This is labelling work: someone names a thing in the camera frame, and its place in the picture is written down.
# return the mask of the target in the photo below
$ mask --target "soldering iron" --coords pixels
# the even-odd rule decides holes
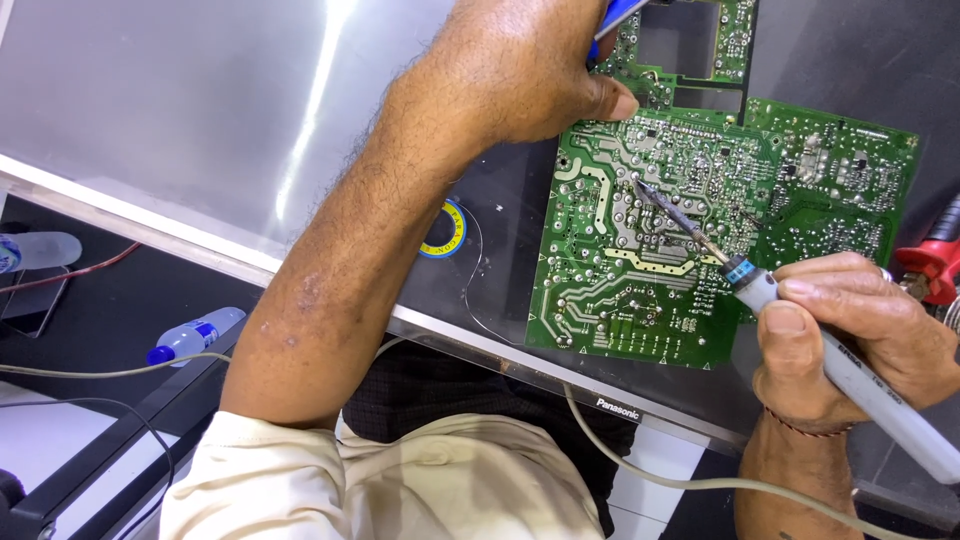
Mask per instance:
[[[720,274],[733,287],[733,295],[755,313],[779,299],[773,274],[753,266],[743,255],[725,254],[700,227],[653,187],[637,181],[646,198],[660,207],[685,233],[720,262]],[[870,366],[829,332],[824,341],[824,373],[860,406],[937,481],[960,492],[960,452]]]

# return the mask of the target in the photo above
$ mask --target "forearm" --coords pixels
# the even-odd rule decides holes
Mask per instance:
[[[846,435],[807,437],[764,414],[743,455],[740,476],[788,487],[855,515],[846,446]],[[736,529],[741,540],[863,538],[816,510],[744,489],[736,492]]]
[[[332,427],[372,363],[445,194],[481,147],[419,109],[416,74],[388,94],[365,150],[329,193],[237,345],[221,409]]]

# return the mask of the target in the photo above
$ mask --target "hand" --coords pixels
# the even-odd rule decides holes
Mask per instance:
[[[639,105],[585,64],[607,0],[460,0],[395,91],[417,115],[476,143],[536,141],[580,119],[623,120]]]
[[[867,420],[824,375],[817,321],[849,334],[874,371],[917,409],[960,389],[957,336],[884,280],[864,257],[843,253],[790,264],[774,277],[782,300],[758,316],[763,365],[754,390],[790,425],[825,433]]]

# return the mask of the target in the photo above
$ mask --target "black cable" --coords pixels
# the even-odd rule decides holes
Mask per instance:
[[[167,463],[170,464],[170,474],[167,477],[167,487],[163,489],[163,495],[165,495],[166,491],[170,489],[171,486],[174,485],[174,475],[176,474],[176,470],[174,468],[174,456],[173,454],[170,453],[170,447],[167,446],[166,441],[164,441],[163,437],[161,437],[160,434],[156,431],[156,428],[154,428],[154,426],[151,425],[150,422],[148,422],[147,419],[144,418],[142,414],[137,412],[136,409],[133,408],[132,406],[127,405],[123,402],[118,402],[116,400],[109,400],[107,398],[73,398],[69,400],[53,400],[49,402],[22,402],[18,404],[4,404],[4,405],[0,405],[0,408],[9,408],[9,407],[15,407],[15,406],[29,406],[29,405],[75,404],[75,403],[83,403],[83,402],[98,402],[98,403],[120,405],[124,407],[126,410],[128,410],[129,412],[133,413],[134,416],[139,418],[140,422],[143,422],[143,426],[150,432],[151,435],[154,436],[154,439],[156,439],[156,442],[160,443],[160,446],[163,447],[163,453],[166,454],[167,456]],[[132,525],[127,527],[127,530],[125,530],[123,534],[121,534],[120,537],[117,538],[117,540],[124,540],[125,538],[127,538],[127,536],[129,536],[130,533],[133,532],[135,528],[139,527],[140,524],[144,522],[144,520],[150,517],[163,503],[163,495],[160,495],[159,501],[157,501],[153,506],[151,506],[150,509],[147,510],[142,516],[140,516],[135,522],[133,522]]]

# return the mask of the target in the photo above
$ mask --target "water bottle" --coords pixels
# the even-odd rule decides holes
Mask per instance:
[[[155,366],[176,358],[202,353],[246,316],[243,309],[222,307],[195,321],[172,328],[164,332],[156,341],[156,347],[147,353],[147,363]],[[188,361],[190,360],[173,364],[173,367],[183,367]]]
[[[72,234],[0,234],[0,274],[73,264],[83,251]]]

